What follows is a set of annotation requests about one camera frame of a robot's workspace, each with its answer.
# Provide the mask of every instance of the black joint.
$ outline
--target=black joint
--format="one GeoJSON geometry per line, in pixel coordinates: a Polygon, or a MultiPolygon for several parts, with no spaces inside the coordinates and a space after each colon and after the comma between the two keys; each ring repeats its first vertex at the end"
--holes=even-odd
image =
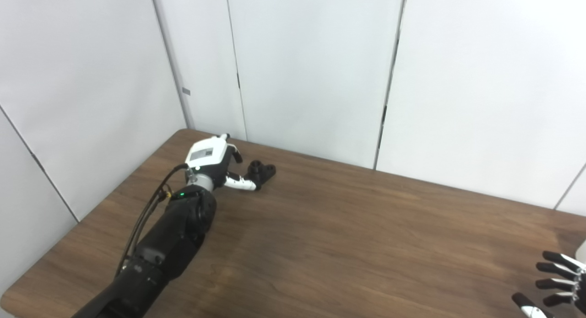
{"type": "Polygon", "coordinates": [[[277,173],[275,165],[264,165],[260,161],[255,160],[249,165],[249,172],[244,176],[246,180],[251,180],[257,185],[257,190],[270,180],[277,173]]]}

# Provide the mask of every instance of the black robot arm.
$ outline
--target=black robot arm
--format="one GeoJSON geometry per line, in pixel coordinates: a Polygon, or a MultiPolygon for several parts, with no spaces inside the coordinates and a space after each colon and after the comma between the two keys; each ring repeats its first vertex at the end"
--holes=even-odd
{"type": "MultiPolygon", "coordinates": [[[[192,147],[186,161],[188,185],[170,197],[161,218],[132,249],[113,282],[72,318],[142,318],[167,284],[185,271],[212,225],[216,212],[212,191],[223,186],[225,180],[236,179],[228,172],[230,159],[226,156],[236,157],[240,153],[235,155],[238,151],[226,143],[227,138],[228,135],[212,137],[192,147]],[[208,159],[211,155],[206,152],[217,153],[222,145],[222,156],[208,159]]],[[[252,187],[243,186],[243,189],[259,189],[275,173],[273,165],[264,166],[255,161],[245,177],[238,176],[240,183],[226,185],[239,187],[248,183],[252,187]]]]}

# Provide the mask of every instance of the small label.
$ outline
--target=small label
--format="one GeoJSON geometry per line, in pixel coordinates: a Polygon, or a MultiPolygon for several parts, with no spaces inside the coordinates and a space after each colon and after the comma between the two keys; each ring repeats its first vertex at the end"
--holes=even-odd
{"type": "Polygon", "coordinates": [[[189,160],[196,160],[199,158],[204,158],[204,157],[209,157],[214,153],[214,149],[213,147],[210,147],[208,149],[203,149],[203,150],[199,150],[199,151],[195,151],[191,154],[191,156],[189,157],[189,160]]]}

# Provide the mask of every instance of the black plastic part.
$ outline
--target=black plastic part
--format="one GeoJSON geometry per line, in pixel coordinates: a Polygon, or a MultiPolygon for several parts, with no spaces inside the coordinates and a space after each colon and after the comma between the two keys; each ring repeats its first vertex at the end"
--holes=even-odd
{"type": "Polygon", "coordinates": [[[558,264],[563,264],[574,272],[578,272],[581,270],[581,268],[579,266],[577,266],[576,264],[574,264],[570,260],[565,259],[564,256],[565,255],[562,255],[560,253],[554,253],[554,252],[550,252],[550,251],[543,252],[543,258],[546,260],[550,260],[551,262],[555,262],[558,264]]]}
{"type": "Polygon", "coordinates": [[[515,304],[518,307],[522,307],[522,306],[536,306],[535,303],[533,303],[523,293],[515,293],[515,294],[513,294],[513,296],[511,296],[511,299],[513,299],[513,302],[515,302],[515,304]]]}
{"type": "Polygon", "coordinates": [[[237,164],[241,164],[244,161],[242,159],[242,155],[240,154],[240,151],[238,151],[238,150],[234,150],[234,153],[232,153],[232,156],[234,157],[234,161],[237,164]]]}
{"type": "Polygon", "coordinates": [[[555,266],[555,264],[549,262],[538,262],[538,264],[536,264],[536,268],[541,272],[558,274],[568,280],[574,280],[574,278],[576,277],[576,274],[573,274],[572,272],[569,272],[567,270],[560,269],[557,266],[555,266]]]}
{"type": "Polygon", "coordinates": [[[553,279],[541,279],[535,282],[538,289],[560,289],[562,291],[572,291],[573,285],[568,283],[556,282],[553,279]]]}
{"type": "Polygon", "coordinates": [[[215,212],[216,200],[207,189],[180,189],[140,240],[126,268],[73,318],[142,318],[169,281],[188,267],[215,212]]]}
{"type": "Polygon", "coordinates": [[[249,172],[244,175],[245,180],[253,181],[258,191],[266,181],[270,180],[277,173],[275,165],[265,165],[259,160],[254,160],[249,165],[249,172]]]}
{"type": "Polygon", "coordinates": [[[543,304],[547,307],[557,306],[563,303],[572,303],[572,297],[554,294],[543,299],[543,304]]]}

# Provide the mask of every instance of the black object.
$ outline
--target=black object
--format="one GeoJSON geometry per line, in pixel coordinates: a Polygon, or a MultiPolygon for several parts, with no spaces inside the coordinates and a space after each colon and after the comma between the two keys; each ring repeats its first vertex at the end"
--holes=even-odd
{"type": "Polygon", "coordinates": [[[543,304],[547,307],[561,305],[562,303],[572,303],[571,293],[555,293],[543,299],[543,304]]]}
{"type": "Polygon", "coordinates": [[[535,287],[538,289],[560,289],[562,291],[573,291],[573,283],[565,282],[564,280],[555,279],[541,279],[535,282],[535,287]]]}
{"type": "Polygon", "coordinates": [[[558,274],[569,280],[574,280],[574,278],[576,278],[577,276],[576,274],[574,274],[574,272],[571,272],[570,270],[565,270],[557,266],[556,264],[549,262],[538,262],[538,264],[536,264],[536,268],[541,272],[550,272],[551,274],[558,274]]]}
{"type": "Polygon", "coordinates": [[[152,194],[148,203],[145,205],[145,208],[142,209],[140,216],[138,216],[138,220],[136,220],[136,223],[134,224],[134,228],[132,228],[132,231],[130,232],[130,237],[128,239],[128,242],[126,243],[126,245],[124,247],[122,257],[120,258],[120,262],[119,262],[118,267],[116,268],[116,272],[114,274],[115,277],[118,276],[120,271],[122,270],[124,260],[126,260],[126,256],[128,255],[128,251],[130,250],[130,248],[132,248],[132,251],[134,251],[134,249],[136,248],[136,243],[138,242],[138,237],[140,237],[140,233],[142,231],[142,228],[144,227],[144,223],[146,222],[145,218],[148,218],[148,216],[151,215],[152,211],[149,211],[149,210],[154,209],[153,205],[154,205],[155,199],[157,198],[159,193],[161,193],[161,190],[163,189],[165,184],[167,184],[167,181],[171,178],[171,176],[173,176],[173,174],[175,174],[179,170],[187,169],[187,168],[189,168],[188,164],[180,164],[180,165],[175,166],[169,172],[169,174],[167,174],[167,176],[165,176],[165,178],[163,179],[161,184],[157,187],[155,192],[152,194]]]}
{"type": "Polygon", "coordinates": [[[264,165],[259,160],[253,160],[249,165],[249,170],[244,175],[245,180],[251,180],[256,185],[256,191],[260,190],[266,181],[270,180],[277,173],[275,165],[264,165]]]}
{"type": "Polygon", "coordinates": [[[206,189],[189,185],[136,246],[114,281],[72,318],[142,318],[170,280],[179,277],[203,244],[216,212],[206,189]]]}
{"type": "Polygon", "coordinates": [[[581,266],[578,265],[580,263],[578,263],[578,264],[574,263],[576,261],[573,258],[570,258],[564,254],[553,253],[550,251],[544,251],[543,258],[546,260],[550,260],[551,262],[563,264],[563,265],[567,266],[567,268],[569,268],[570,270],[572,270],[574,272],[580,272],[580,270],[582,268],[581,266]]]}

